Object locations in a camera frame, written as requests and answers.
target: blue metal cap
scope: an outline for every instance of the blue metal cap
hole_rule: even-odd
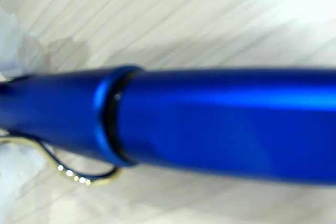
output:
[[[0,127],[118,166],[134,163],[111,147],[103,111],[113,85],[137,67],[20,78],[0,85]]]

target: white surface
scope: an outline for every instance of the white surface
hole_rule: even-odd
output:
[[[336,64],[334,0],[2,0],[40,34],[55,70]],[[67,162],[81,159],[64,155]],[[336,189],[141,166],[81,187],[44,170],[8,223],[295,223],[336,221]]]

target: wooden surface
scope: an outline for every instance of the wooden surface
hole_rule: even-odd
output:
[[[53,71],[336,65],[334,0],[2,0],[52,54]],[[81,158],[62,154],[72,165]],[[45,169],[8,223],[335,223],[336,189],[139,166],[81,187]]]

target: pen barrel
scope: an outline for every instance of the pen barrel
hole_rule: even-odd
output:
[[[138,163],[336,182],[335,70],[139,72],[116,112]]]

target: pen clip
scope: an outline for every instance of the pen clip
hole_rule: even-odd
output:
[[[110,183],[113,179],[117,178],[120,174],[121,169],[117,166],[112,167],[108,172],[102,174],[85,174],[77,172],[63,162],[61,162],[48,148],[40,143],[39,141],[19,136],[19,135],[4,135],[0,136],[0,143],[13,143],[13,144],[23,144],[29,145],[35,148],[47,161],[48,163],[63,177],[78,182],[84,185],[103,185]]]

